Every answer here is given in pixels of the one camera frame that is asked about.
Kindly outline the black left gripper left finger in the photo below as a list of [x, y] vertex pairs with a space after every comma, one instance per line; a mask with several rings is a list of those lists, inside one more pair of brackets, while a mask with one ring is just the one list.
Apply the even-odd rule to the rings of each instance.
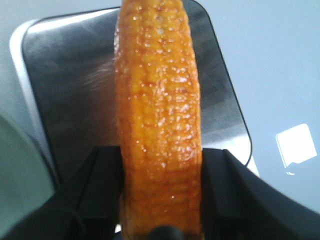
[[120, 148], [95, 146], [73, 176], [3, 239], [120, 240], [116, 225], [123, 182]]

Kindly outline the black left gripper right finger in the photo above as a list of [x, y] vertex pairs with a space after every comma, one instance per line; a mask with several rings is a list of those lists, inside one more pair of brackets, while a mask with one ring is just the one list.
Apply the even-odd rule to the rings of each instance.
[[228, 150], [202, 150], [201, 223], [206, 240], [320, 238], [319, 213], [271, 187]]

